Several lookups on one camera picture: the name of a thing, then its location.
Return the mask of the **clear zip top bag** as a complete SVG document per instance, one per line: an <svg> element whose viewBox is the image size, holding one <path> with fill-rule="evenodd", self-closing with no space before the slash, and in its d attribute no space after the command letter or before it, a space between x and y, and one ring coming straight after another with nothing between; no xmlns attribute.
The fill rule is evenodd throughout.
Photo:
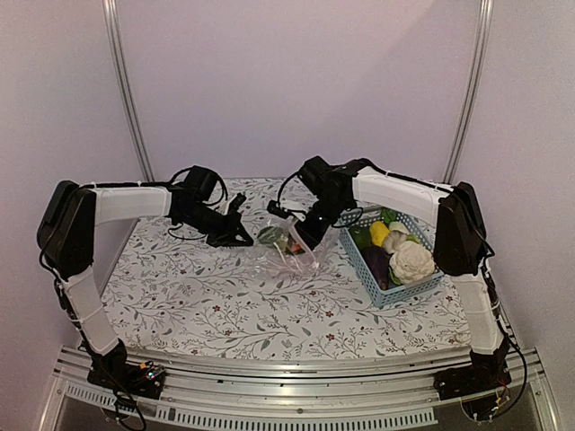
<svg viewBox="0 0 575 431"><path fill-rule="evenodd" d="M296 219L288 220L268 218L255 232L254 244L246 251L244 262L254 275L276 276L311 276L326 265L328 255L338 241L338 234L329 228L320 244L311 251L299 237L295 229ZM265 246L258 242L258 232L269 225L284 229L285 236L280 242ZM288 244L297 242L304 250L299 254L288 251Z"/></svg>

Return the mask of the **white fake garlic bulb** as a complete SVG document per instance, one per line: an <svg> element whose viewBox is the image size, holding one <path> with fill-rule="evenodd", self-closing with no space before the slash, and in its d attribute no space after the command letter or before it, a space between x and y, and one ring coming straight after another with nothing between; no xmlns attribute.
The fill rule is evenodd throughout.
<svg viewBox="0 0 575 431"><path fill-rule="evenodd" d="M420 243L420 239L411 233L391 231L384 239L382 247L388 254L394 254L405 242Z"/></svg>

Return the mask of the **purple fake eggplant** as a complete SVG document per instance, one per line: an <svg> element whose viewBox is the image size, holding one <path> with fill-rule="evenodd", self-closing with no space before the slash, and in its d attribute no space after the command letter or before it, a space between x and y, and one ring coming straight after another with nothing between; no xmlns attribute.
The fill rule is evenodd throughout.
<svg viewBox="0 0 575 431"><path fill-rule="evenodd" d="M360 254L376 281L376 285L385 291L389 287L389 261L391 255L383 248L375 245L363 248Z"/></svg>

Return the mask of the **white fake cauliflower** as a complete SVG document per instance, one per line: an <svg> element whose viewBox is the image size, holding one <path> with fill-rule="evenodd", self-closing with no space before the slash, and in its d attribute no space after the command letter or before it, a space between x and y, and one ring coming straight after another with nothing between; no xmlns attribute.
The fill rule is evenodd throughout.
<svg viewBox="0 0 575 431"><path fill-rule="evenodd" d="M391 257L389 268L399 286L417 283L436 272L431 252L415 242L402 244Z"/></svg>

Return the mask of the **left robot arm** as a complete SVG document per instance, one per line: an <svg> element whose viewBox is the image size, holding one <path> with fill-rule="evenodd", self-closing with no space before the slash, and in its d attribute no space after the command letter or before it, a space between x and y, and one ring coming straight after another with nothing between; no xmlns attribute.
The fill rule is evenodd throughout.
<svg viewBox="0 0 575 431"><path fill-rule="evenodd" d="M61 308L113 389L127 389L134 376L123 362L126 348L107 317L93 274L97 227L166 217L195 229L211 247L250 247L253 239L239 211L245 200L242 193L230 198L221 176L197 165L168 181L80 185L62 180L56 186L37 231L39 263L53 276Z"/></svg>

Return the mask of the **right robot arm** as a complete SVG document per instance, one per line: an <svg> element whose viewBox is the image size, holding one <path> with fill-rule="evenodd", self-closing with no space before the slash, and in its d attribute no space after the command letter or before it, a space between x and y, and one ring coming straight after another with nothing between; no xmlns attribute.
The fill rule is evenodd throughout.
<svg viewBox="0 0 575 431"><path fill-rule="evenodd" d="M488 265L494 252L486 239L473 187L418 180L385 171L365 158L330 165L322 157L307 160L296 177L315 196L305 219L296 222L303 243L315 248L341 214L358 202L377 204L433 226L433 259L459 293L471 330L471 359L464 383L484 391L505 367L509 340L499 323L499 298Z"/></svg>

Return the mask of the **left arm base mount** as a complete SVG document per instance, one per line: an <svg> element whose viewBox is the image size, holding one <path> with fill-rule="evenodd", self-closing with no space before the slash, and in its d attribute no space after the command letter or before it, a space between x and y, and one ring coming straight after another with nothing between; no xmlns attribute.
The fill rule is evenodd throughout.
<svg viewBox="0 0 575 431"><path fill-rule="evenodd" d="M87 381L103 388L159 400L164 388L166 369L147 361L139 365L120 361L117 364L93 361Z"/></svg>

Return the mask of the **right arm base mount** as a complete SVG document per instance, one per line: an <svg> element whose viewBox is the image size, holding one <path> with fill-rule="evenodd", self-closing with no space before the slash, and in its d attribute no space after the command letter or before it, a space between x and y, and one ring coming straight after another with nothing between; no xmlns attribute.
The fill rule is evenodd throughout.
<svg viewBox="0 0 575 431"><path fill-rule="evenodd" d="M433 387L441 400L461 398L494 390L511 383L506 361L477 362L450 367L434 374Z"/></svg>

